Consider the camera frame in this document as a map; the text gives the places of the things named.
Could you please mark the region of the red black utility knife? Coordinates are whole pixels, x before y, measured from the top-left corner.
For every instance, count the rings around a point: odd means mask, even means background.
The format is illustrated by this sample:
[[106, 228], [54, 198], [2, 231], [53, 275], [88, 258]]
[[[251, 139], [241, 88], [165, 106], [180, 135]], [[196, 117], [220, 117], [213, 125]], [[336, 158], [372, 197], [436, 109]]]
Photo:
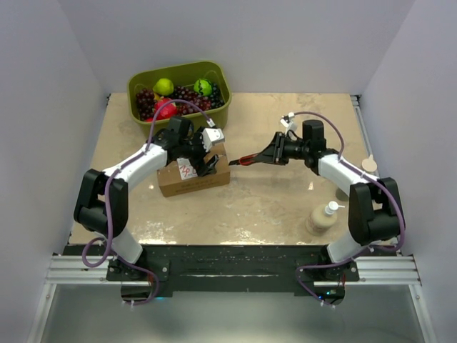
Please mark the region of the red black utility knife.
[[248, 156], [240, 157], [239, 159], [234, 159], [228, 163], [229, 166], [250, 166], [256, 163], [257, 154], [251, 154]]

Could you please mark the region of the brown cardboard express box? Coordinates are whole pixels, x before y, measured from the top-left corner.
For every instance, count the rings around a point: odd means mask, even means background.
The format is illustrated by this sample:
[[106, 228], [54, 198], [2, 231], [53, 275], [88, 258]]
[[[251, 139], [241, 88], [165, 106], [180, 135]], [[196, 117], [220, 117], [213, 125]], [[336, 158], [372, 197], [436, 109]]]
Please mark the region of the brown cardboard express box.
[[185, 158], [179, 158], [158, 170], [157, 178], [162, 195], [174, 197], [229, 184], [231, 171], [224, 144], [214, 146], [204, 161], [208, 162], [214, 156], [219, 158], [215, 165], [216, 172], [204, 177], [199, 177], [190, 161]]

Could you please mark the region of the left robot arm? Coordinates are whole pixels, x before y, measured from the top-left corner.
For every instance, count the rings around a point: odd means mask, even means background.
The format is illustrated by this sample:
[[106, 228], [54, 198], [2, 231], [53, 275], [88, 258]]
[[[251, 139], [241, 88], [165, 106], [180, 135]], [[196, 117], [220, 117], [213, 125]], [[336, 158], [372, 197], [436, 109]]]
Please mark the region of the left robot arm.
[[173, 117], [164, 129], [149, 137], [128, 159], [103, 171], [88, 170], [82, 179], [74, 208], [74, 221], [105, 244], [101, 260], [114, 255], [124, 274], [132, 280], [143, 279], [150, 270], [146, 252], [127, 229], [129, 192], [150, 174], [177, 159], [188, 159], [199, 177], [216, 171], [219, 160], [208, 158], [210, 150], [225, 141], [212, 120], [208, 127], [194, 129], [192, 121]]

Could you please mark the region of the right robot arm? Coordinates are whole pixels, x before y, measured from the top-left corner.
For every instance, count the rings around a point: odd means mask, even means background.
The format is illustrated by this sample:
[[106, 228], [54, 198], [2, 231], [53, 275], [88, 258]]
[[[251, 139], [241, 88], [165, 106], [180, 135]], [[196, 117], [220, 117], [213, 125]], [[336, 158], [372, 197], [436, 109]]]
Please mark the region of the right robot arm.
[[286, 165], [301, 160], [315, 175], [333, 182], [348, 196], [348, 233], [322, 247], [287, 248], [280, 258], [271, 249], [260, 262], [268, 262], [266, 275], [277, 272], [278, 282], [298, 282], [307, 287], [313, 282], [336, 282], [343, 277], [358, 279], [356, 259], [367, 251], [398, 251], [405, 238], [405, 220], [398, 185], [392, 178], [379, 179], [352, 165], [341, 150], [326, 145], [324, 122], [318, 116], [302, 123], [302, 135], [293, 128], [293, 114], [282, 118], [285, 132], [276, 132], [271, 143], [259, 153], [239, 159], [248, 166], [263, 163]]

